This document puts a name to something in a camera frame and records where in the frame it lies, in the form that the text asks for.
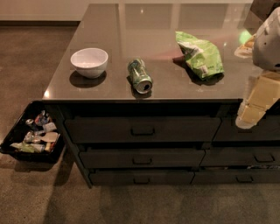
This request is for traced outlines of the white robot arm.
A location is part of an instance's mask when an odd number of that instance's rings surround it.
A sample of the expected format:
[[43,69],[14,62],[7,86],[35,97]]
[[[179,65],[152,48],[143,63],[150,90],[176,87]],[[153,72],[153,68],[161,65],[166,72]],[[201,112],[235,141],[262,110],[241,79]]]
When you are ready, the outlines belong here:
[[275,8],[253,38],[253,64],[262,69],[249,77],[235,125],[248,130],[280,99],[280,8]]

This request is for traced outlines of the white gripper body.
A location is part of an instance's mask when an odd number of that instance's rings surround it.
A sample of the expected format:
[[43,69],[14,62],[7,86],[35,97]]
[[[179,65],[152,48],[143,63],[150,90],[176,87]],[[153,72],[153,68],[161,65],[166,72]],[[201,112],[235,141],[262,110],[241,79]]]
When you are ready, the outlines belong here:
[[263,71],[258,77],[250,77],[235,125],[240,129],[251,129],[279,99],[280,73]]

